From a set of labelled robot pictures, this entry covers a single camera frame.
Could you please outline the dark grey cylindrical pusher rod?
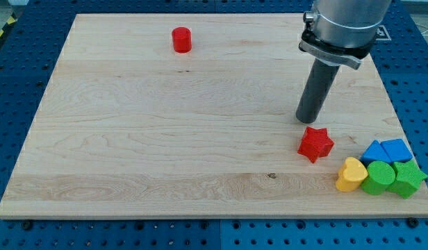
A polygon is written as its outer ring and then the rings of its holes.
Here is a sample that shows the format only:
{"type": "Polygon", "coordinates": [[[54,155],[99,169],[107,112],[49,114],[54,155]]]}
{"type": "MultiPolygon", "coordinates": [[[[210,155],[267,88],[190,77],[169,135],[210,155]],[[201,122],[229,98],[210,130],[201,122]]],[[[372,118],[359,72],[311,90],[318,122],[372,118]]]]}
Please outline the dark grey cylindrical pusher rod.
{"type": "Polygon", "coordinates": [[[339,68],[314,60],[295,113],[300,122],[311,124],[317,119],[339,68]]]}

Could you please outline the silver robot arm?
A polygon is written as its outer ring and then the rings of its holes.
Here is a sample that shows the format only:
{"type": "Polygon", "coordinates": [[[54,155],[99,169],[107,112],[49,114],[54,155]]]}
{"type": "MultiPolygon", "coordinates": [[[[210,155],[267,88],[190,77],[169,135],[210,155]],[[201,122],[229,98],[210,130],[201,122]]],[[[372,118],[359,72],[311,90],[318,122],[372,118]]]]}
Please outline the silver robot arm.
{"type": "Polygon", "coordinates": [[[313,123],[344,65],[358,69],[369,54],[391,0],[315,0],[303,16],[299,50],[315,57],[296,118],[313,123]]]}

